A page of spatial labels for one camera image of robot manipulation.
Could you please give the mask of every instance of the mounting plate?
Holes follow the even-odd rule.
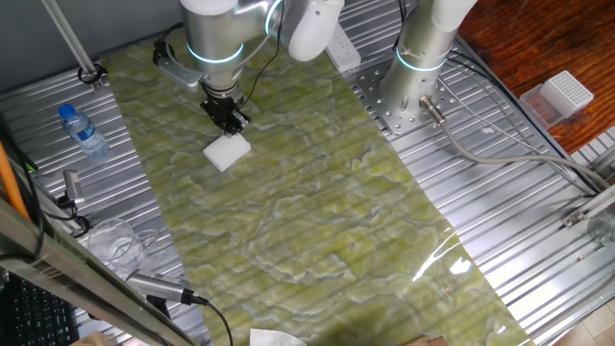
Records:
[[[384,120],[386,127],[394,134],[402,135],[432,121],[432,119],[425,111],[416,113],[393,111],[391,105],[382,101],[381,79],[386,75],[389,68],[390,62],[384,62],[357,73],[357,86],[367,99],[366,104],[376,110],[380,119]],[[459,106],[454,96],[442,86],[440,81],[437,82],[436,93],[432,96],[432,101],[445,115],[456,110]]]

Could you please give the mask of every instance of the black computer keyboard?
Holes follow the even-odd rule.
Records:
[[[10,275],[0,290],[0,344],[66,346],[79,338],[71,306]]]

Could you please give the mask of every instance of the green patterned surface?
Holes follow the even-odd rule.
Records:
[[[188,62],[183,33],[172,43]],[[244,90],[270,43],[244,69]],[[269,65],[244,109],[252,151],[224,173],[202,154],[220,136],[198,106],[204,94],[151,58],[145,41],[103,62],[187,276],[223,310],[236,344],[250,328],[308,345],[420,334],[531,344],[326,56],[281,53]],[[215,345],[228,344],[203,312]]]

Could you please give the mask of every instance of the silver rod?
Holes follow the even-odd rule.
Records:
[[[0,253],[27,254],[38,229],[0,199]],[[3,259],[0,266],[151,345],[197,343],[148,304],[70,235],[44,235],[40,260]]]
[[[86,53],[86,50],[84,49],[84,46],[81,45],[81,42],[77,38],[77,35],[75,35],[75,32],[70,27],[70,24],[66,20],[66,17],[64,16],[62,9],[60,9],[60,6],[58,6],[56,0],[40,1],[42,2],[42,5],[45,7],[45,9],[49,12],[51,19],[53,19],[54,23],[58,27],[58,30],[64,37],[66,44],[68,44],[68,47],[73,52],[73,55],[77,59],[77,62],[79,62],[81,68],[86,71],[87,74],[95,74],[96,68],[94,67],[94,63],[89,58]]]

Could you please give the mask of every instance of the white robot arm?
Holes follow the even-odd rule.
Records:
[[[202,88],[201,106],[227,135],[249,123],[240,111],[243,92],[237,81],[244,43],[255,37],[277,38],[292,58],[307,62],[331,41],[344,0],[181,0],[188,50],[195,68],[180,65],[172,48],[157,41],[154,62],[191,92]]]

